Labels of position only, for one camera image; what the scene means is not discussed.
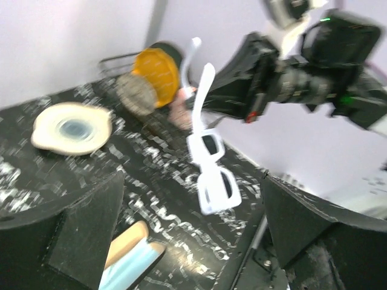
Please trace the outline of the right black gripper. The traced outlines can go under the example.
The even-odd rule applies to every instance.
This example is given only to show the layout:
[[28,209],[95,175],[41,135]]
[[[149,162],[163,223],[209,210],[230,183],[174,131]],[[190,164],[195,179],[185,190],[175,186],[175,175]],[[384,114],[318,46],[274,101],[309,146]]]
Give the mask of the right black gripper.
[[251,123],[271,102],[314,109],[327,102],[333,87],[329,76],[313,72],[301,56],[280,60],[276,47],[254,32],[244,37],[229,63],[216,73],[203,109]]

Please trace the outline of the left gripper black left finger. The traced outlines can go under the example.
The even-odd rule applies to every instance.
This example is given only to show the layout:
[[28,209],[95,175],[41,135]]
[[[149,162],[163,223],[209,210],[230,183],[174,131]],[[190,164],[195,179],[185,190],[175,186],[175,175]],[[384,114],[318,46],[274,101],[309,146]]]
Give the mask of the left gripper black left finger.
[[1,218],[1,289],[97,289],[123,200],[122,172]]

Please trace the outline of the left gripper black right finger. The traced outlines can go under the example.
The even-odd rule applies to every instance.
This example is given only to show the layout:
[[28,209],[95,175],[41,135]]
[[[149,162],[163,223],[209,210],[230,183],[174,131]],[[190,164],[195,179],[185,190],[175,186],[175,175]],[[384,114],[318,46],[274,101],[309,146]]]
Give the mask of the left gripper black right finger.
[[386,221],[265,175],[268,227],[291,289],[386,289]]

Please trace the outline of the light blue cleaning cloth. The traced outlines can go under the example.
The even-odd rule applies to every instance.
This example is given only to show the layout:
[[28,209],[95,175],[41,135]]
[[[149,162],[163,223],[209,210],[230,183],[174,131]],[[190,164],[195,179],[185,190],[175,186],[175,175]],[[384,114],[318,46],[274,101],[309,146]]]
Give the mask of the light blue cleaning cloth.
[[158,256],[159,252],[146,239],[142,239],[115,264],[104,270],[99,290],[128,289]]

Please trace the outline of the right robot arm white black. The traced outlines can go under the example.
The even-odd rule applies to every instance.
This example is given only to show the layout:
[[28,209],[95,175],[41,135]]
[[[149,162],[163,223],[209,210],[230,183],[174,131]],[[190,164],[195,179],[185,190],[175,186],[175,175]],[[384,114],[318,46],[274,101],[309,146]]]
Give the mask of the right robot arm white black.
[[331,116],[379,133],[386,89],[365,62],[382,32],[371,19],[329,9],[302,33],[299,52],[284,60],[267,36],[250,33],[216,74],[199,109],[251,123],[271,102],[299,103],[309,111],[331,103]]

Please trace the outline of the pink patterned cup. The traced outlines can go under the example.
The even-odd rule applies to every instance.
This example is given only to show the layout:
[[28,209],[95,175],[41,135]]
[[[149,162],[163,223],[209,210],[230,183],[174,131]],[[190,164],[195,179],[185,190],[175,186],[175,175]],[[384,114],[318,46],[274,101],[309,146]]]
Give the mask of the pink patterned cup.
[[183,88],[180,88],[174,100],[169,104],[168,120],[181,130],[191,130],[192,115],[186,107],[186,93]]

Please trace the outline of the dark green plate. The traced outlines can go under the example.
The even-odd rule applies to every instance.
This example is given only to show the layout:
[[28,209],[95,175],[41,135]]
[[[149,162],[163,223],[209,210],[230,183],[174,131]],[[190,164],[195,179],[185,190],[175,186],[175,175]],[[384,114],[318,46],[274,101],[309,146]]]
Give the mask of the dark green plate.
[[173,58],[177,68],[180,67],[181,62],[183,61],[183,53],[176,45],[167,41],[159,41],[159,42],[153,43],[150,46],[150,48],[159,48],[163,50],[166,54],[168,54],[169,56],[171,56],[171,58]]

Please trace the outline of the yellow scalloped plate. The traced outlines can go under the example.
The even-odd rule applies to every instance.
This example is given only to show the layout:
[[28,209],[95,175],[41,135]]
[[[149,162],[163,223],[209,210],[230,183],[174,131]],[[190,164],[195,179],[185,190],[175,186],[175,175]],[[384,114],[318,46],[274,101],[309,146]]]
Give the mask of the yellow scalloped plate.
[[170,55],[160,48],[147,48],[137,55],[132,72],[144,77],[155,89],[157,108],[169,104],[178,90],[179,72]]

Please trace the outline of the grey speckled plate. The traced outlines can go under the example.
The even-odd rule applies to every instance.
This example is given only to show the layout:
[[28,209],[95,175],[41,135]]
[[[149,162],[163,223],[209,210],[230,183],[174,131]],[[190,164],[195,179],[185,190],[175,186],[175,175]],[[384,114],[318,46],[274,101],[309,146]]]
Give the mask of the grey speckled plate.
[[146,116],[155,111],[157,93],[144,77],[125,73],[117,77],[115,83],[117,96],[128,111],[138,116]]

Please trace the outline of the black marble pattern mat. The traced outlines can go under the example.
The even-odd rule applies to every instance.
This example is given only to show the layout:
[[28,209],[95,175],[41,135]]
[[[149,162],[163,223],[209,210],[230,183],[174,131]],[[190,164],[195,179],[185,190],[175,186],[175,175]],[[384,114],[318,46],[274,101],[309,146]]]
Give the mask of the black marble pattern mat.
[[[111,112],[112,136],[103,148],[66,157],[32,146],[35,118],[63,102]],[[114,81],[101,80],[1,111],[1,218],[122,172],[123,200],[112,238],[145,221],[150,239],[166,246],[138,289],[271,288],[257,265],[238,277],[261,217],[260,171],[232,149],[220,164],[235,174],[242,203],[204,216],[196,191],[199,171],[189,161],[185,134],[167,122],[165,111],[140,123],[120,105]]]

